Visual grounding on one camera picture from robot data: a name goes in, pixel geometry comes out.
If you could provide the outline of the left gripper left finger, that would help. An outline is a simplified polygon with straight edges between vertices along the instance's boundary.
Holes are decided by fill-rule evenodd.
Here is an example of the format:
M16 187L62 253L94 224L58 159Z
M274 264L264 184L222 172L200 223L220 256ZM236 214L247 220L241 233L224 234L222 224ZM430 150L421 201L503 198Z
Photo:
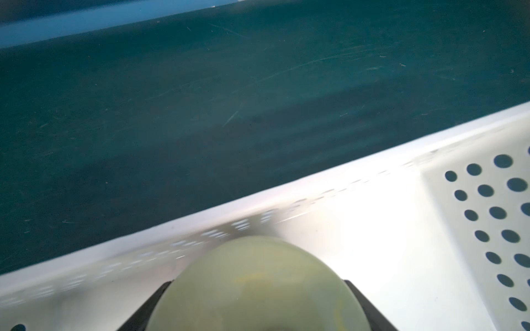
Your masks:
M171 281L163 283L117 330L145 331L157 303L169 285Z

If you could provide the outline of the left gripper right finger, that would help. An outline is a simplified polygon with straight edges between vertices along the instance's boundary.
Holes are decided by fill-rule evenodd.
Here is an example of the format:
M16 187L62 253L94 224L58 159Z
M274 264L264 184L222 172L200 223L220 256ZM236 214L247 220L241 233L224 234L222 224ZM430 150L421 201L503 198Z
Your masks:
M360 302L372 331L398 331L397 328L351 283L344 280L350 291Z

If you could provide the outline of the yellow canister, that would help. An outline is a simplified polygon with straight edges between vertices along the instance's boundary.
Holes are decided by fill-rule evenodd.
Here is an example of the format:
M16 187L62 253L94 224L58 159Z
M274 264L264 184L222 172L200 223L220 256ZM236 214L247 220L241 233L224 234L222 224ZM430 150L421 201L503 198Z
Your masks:
M242 237L169 285L149 330L368 330L362 306L324 262L280 239Z

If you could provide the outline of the white perforated plastic basket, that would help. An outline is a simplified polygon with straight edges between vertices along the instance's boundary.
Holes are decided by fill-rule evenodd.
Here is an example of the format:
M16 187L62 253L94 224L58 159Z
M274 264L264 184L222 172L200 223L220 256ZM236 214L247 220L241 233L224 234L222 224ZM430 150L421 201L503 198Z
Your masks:
M529 105L1 277L2 330L117 330L189 263L268 235L397 330L529 329Z

